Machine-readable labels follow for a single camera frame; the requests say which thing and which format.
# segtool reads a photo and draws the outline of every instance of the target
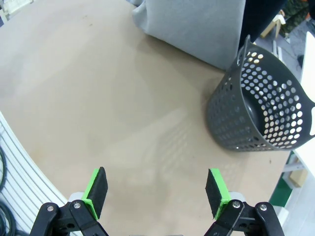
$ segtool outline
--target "gray fabric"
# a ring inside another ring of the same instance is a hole
[[[245,0],[127,0],[146,34],[221,69],[236,57]]]

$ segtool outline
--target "gray plastic basket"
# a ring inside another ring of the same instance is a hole
[[[313,137],[314,106],[288,68],[248,37],[208,102],[207,123],[227,149],[291,150]]]

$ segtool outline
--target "beige tabletop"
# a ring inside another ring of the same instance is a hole
[[[223,72],[146,36],[124,0],[39,0],[0,28],[0,110],[66,196],[104,166],[110,235],[204,235],[208,168],[267,201],[288,152],[235,153],[206,129]]]

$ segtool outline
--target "basket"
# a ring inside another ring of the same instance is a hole
[[[248,36],[207,104],[207,124],[230,150],[292,150],[313,137],[314,106],[288,68]]]

